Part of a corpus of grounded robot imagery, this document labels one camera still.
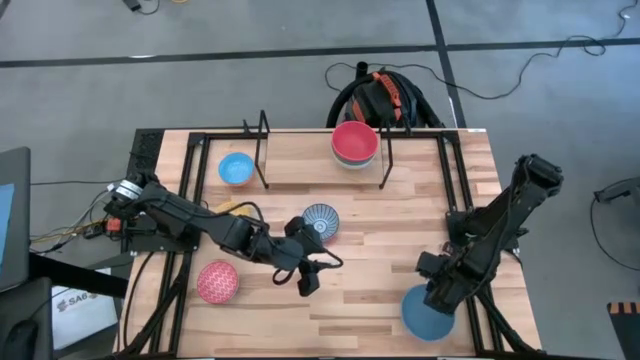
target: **bowl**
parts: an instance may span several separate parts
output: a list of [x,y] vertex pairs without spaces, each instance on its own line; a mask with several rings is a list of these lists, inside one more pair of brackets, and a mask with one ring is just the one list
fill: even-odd
[[355,162],[355,161],[347,161],[347,160],[341,159],[340,155],[338,155],[335,150],[332,150],[332,153],[333,153],[333,157],[336,159],[338,164],[340,166],[342,166],[343,168],[348,169],[348,170],[364,169],[367,166],[369,166],[369,164],[371,164],[373,162],[373,158],[375,157],[375,155],[374,155],[371,158],[369,158],[368,160],[361,161],[361,162]]
[[378,151],[379,141],[375,130],[359,121],[340,124],[331,136],[331,147],[344,161],[361,163],[369,161]]
[[202,300],[209,304],[224,304],[240,287],[238,272],[226,261],[215,261],[202,269],[196,286]]
[[402,299],[402,322],[411,335],[422,341],[438,341],[449,335],[455,317],[447,315],[424,304],[427,285],[415,286]]
[[302,213],[304,223],[313,225],[313,228],[320,234],[322,243],[329,241],[337,232],[340,226],[338,212],[327,204],[313,204]]
[[241,186],[249,182],[253,176],[253,159],[245,153],[231,153],[218,165],[218,174],[222,181],[229,185]]

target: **orange strap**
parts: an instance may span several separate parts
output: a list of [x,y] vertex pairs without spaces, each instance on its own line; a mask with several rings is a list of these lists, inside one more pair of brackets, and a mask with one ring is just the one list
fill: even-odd
[[396,120],[399,121],[400,118],[402,117],[402,109],[401,109],[402,102],[400,102],[400,92],[398,91],[396,84],[393,83],[389,75],[380,75],[377,72],[373,72],[371,73],[371,75],[373,75],[373,79],[375,81],[380,82],[382,86],[384,86],[384,88],[387,89],[387,92],[391,97],[391,103],[393,104],[393,107],[394,107],[393,112],[396,115]]
[[360,109],[360,104],[357,101],[353,102],[353,106],[351,106],[351,110],[353,110],[353,116],[356,117],[356,120],[359,122],[365,122],[364,115],[362,114],[362,109]]

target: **red bowl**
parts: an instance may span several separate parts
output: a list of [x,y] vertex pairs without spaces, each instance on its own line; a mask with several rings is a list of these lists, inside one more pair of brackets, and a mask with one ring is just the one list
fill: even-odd
[[198,275],[198,294],[210,304],[224,304],[231,300],[238,287],[238,272],[224,261],[212,262]]
[[333,131],[331,146],[345,160],[366,161],[378,151],[378,136],[365,123],[346,121]]

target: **floor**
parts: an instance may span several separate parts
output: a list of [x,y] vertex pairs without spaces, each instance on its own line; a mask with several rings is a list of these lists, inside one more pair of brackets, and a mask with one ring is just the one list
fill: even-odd
[[[569,35],[615,33],[616,12],[633,2],[160,1],[151,16],[119,0],[15,0],[6,8],[0,151],[29,146],[33,181],[122,177],[136,128],[238,125],[260,109],[274,127],[321,127],[336,96],[324,71],[335,62],[416,63],[483,95],[503,93],[532,54],[555,52]],[[401,71],[448,126],[488,129],[503,185],[524,153],[564,169],[562,192],[534,212],[521,241],[540,337],[553,354],[623,358],[605,306],[640,297],[640,274],[606,258],[589,225],[592,192],[637,176],[640,165],[640,8],[627,15],[621,38],[629,40],[601,57],[579,47],[557,60],[537,57],[522,86],[500,100],[447,88],[424,70]],[[338,87],[352,78],[345,67],[329,74]],[[32,233],[73,222],[101,189],[34,187]],[[605,247],[640,266],[632,201],[595,210]],[[118,251],[108,239],[78,240],[52,256],[86,266]]]

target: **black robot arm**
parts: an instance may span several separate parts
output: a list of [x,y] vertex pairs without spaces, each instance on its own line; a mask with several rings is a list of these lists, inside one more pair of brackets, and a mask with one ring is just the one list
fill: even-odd
[[[221,250],[247,261],[272,265],[276,274],[291,274],[298,268],[302,275],[298,282],[301,296],[310,295],[320,286],[320,270],[342,266],[342,260],[323,247],[320,235],[302,218],[295,217],[287,224],[284,237],[272,237],[260,209],[250,202],[239,206],[245,204],[255,208],[259,219],[235,216],[229,211],[214,213],[168,191],[155,175],[139,173],[120,183],[105,211],[123,220],[144,212],[156,222],[157,235],[175,241],[205,232]],[[320,253],[329,254],[337,264],[308,259],[309,255]],[[274,283],[284,282],[277,281],[274,275]]]
[[496,276],[500,252],[525,234],[522,223],[560,191],[562,170],[537,155],[522,156],[511,184],[488,206],[447,214],[449,254],[423,252],[416,271],[429,279],[425,304],[452,314]]

